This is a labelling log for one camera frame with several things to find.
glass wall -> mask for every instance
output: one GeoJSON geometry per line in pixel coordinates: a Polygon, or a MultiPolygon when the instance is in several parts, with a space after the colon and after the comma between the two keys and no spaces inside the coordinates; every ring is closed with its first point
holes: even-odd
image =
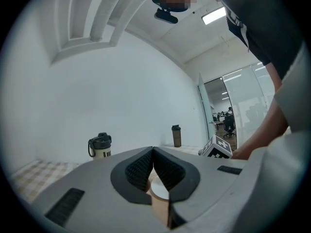
{"type": "Polygon", "coordinates": [[[267,115],[274,95],[273,83],[261,63],[226,74],[223,81],[233,108],[239,147],[267,115]]]}

white wall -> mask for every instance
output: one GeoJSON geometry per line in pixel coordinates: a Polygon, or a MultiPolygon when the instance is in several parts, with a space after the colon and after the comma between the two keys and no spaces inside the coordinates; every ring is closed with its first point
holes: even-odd
{"type": "Polygon", "coordinates": [[[1,55],[1,161],[11,174],[35,160],[37,120],[45,104],[48,57],[36,6],[15,23],[1,55]]]}
{"type": "MultiPolygon", "coordinates": [[[[170,59],[124,33],[115,48],[85,52],[50,67],[36,12],[12,37],[2,101],[4,160],[15,171],[34,158],[82,163],[87,141],[112,136],[112,154],[173,142],[207,142],[197,86],[170,59]]],[[[113,28],[107,27],[104,41],[113,28]]]]}
{"type": "Polygon", "coordinates": [[[214,101],[215,112],[228,111],[228,108],[231,107],[231,103],[229,99],[214,101]]]}
{"type": "Polygon", "coordinates": [[[187,62],[185,72],[196,83],[201,73],[206,83],[257,61],[243,42],[234,37],[187,62]]]}

black lid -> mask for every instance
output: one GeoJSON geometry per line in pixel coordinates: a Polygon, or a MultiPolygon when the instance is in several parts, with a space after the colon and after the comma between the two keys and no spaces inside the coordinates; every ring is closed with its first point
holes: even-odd
{"type": "Polygon", "coordinates": [[[179,124],[178,125],[173,125],[172,126],[172,130],[173,131],[177,131],[177,130],[181,130],[181,128],[179,127],[179,124]]]}
{"type": "Polygon", "coordinates": [[[99,133],[97,137],[88,141],[89,146],[93,150],[104,150],[111,147],[111,136],[107,133],[99,133]]]}

glass door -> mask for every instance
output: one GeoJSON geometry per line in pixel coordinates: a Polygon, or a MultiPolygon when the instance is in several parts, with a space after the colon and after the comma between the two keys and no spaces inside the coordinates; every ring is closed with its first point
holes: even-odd
{"type": "Polygon", "coordinates": [[[207,129],[208,129],[208,139],[211,139],[215,134],[215,125],[213,119],[212,109],[210,107],[210,102],[208,99],[207,91],[205,89],[205,85],[202,79],[201,74],[199,74],[199,90],[201,93],[202,103],[204,106],[204,112],[207,120],[207,129]]]}

brown water bottle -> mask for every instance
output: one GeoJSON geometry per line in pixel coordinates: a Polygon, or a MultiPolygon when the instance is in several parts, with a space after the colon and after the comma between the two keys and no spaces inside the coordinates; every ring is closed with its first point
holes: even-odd
{"type": "Polygon", "coordinates": [[[181,128],[179,125],[173,125],[172,126],[172,132],[173,132],[173,139],[174,139],[174,147],[178,148],[181,147],[181,128]]]}

